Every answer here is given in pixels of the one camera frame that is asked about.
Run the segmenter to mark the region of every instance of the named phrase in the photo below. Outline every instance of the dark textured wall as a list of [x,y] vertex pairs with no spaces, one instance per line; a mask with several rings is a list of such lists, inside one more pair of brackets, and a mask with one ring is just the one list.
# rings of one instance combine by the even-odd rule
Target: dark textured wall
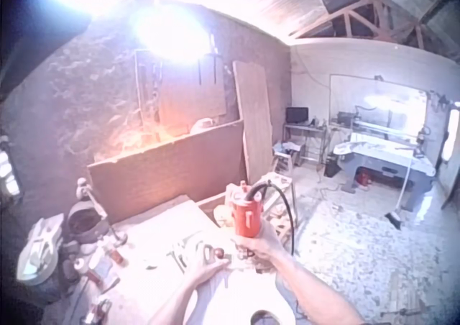
[[[98,154],[121,152],[121,141],[139,131],[134,50],[144,46],[134,35],[132,21],[150,2],[121,3],[91,23],[35,69],[2,106],[1,126],[12,142],[12,158],[25,190],[14,213],[25,229],[42,216],[67,213],[87,164]],[[188,7],[214,35],[226,66],[227,114],[219,123],[238,118],[231,63],[254,62],[265,68],[273,140],[281,138],[284,108],[291,100],[288,47],[216,12]]]

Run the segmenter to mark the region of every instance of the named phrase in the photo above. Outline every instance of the wooden board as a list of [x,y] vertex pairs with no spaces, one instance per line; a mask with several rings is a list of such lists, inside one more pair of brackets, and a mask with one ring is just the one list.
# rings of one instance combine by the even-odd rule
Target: wooden board
[[249,184],[258,181],[272,163],[272,123],[265,70],[254,63],[233,64],[239,116],[244,120],[244,158]]
[[88,166],[111,222],[181,194],[200,201],[239,182],[243,121]]
[[223,71],[216,55],[193,64],[163,63],[159,116],[168,133],[189,133],[197,120],[226,113]]

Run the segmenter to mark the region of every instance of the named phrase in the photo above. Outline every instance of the computer monitor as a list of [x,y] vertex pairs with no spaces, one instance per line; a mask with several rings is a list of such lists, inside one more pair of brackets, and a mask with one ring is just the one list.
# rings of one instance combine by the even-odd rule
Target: computer monitor
[[299,124],[308,121],[308,107],[287,107],[286,123]]

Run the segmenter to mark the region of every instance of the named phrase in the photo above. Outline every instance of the hand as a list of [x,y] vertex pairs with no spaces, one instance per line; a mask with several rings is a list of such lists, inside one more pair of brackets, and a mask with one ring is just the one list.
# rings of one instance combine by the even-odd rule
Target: hand
[[234,235],[232,240],[235,244],[253,251],[259,258],[270,262],[276,255],[286,252],[278,239],[275,228],[266,220],[262,220],[262,228],[256,237]]
[[230,260],[228,259],[216,259],[216,254],[212,246],[200,242],[196,249],[195,259],[190,263],[187,271],[185,271],[185,279],[196,288],[229,264]]

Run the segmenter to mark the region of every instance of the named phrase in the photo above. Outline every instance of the floor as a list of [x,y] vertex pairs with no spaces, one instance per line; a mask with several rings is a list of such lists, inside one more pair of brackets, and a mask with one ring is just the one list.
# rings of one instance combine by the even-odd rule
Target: floor
[[[367,321],[453,324],[449,317],[460,297],[459,220],[455,209],[441,210],[438,184],[413,213],[401,211],[404,224],[398,231],[383,217],[395,208],[397,188],[373,183],[356,194],[344,193],[342,173],[326,178],[305,163],[293,176],[299,261],[342,292]],[[295,309],[295,299],[280,289]],[[420,307],[422,314],[395,314]],[[308,322],[299,316],[298,324]]]

